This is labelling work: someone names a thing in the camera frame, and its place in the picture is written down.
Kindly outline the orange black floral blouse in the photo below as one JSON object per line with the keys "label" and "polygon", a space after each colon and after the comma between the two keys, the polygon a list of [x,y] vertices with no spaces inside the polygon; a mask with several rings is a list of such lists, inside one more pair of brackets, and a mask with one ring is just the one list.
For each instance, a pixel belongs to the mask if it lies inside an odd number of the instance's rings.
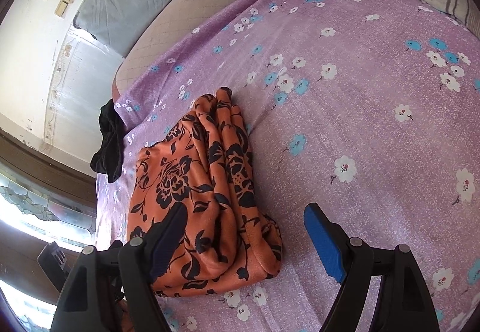
{"label": "orange black floral blouse", "polygon": [[199,97],[163,140],[141,149],[127,235],[142,237],[181,205],[185,222],[156,256],[152,289],[165,297],[220,294],[278,275],[282,239],[257,205],[253,154],[232,92]]}

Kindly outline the wooden door with stained glass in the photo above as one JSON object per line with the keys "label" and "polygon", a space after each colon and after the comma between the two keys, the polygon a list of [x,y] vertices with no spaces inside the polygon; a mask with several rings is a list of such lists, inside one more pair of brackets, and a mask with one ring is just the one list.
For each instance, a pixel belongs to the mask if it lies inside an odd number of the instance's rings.
{"label": "wooden door with stained glass", "polygon": [[55,242],[72,262],[95,239],[94,181],[1,133],[1,290],[27,331],[48,331],[58,290],[38,264]]}

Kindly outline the black crumpled garment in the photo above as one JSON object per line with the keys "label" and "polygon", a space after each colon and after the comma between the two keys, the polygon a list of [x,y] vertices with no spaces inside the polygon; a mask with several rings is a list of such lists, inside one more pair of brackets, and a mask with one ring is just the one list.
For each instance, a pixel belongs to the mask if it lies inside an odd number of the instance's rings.
{"label": "black crumpled garment", "polygon": [[121,176],[124,162],[125,126],[115,109],[113,99],[100,109],[98,124],[102,142],[90,161],[92,171],[106,175],[109,183],[114,183]]}

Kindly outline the purple floral bed sheet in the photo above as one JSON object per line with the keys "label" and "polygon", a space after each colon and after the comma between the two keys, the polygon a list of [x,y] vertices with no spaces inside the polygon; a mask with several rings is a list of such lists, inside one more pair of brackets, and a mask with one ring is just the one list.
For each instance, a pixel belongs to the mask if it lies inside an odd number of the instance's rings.
{"label": "purple floral bed sheet", "polygon": [[417,0],[238,0],[153,61],[115,102],[122,174],[97,180],[98,245],[145,232],[131,201],[144,148],[227,87],[253,150],[255,194],[280,226],[280,274],[162,298],[174,331],[318,331],[334,301],[303,224],[320,205],[374,247],[408,244],[441,331],[479,304],[479,39]]}

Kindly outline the pink quilted mattress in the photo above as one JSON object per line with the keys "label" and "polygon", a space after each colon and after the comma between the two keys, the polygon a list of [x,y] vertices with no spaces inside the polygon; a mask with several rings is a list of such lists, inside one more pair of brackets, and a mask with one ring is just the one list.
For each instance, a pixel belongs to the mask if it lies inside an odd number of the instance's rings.
{"label": "pink quilted mattress", "polygon": [[146,68],[211,16],[236,0],[171,0],[134,44],[112,82],[118,100]]}

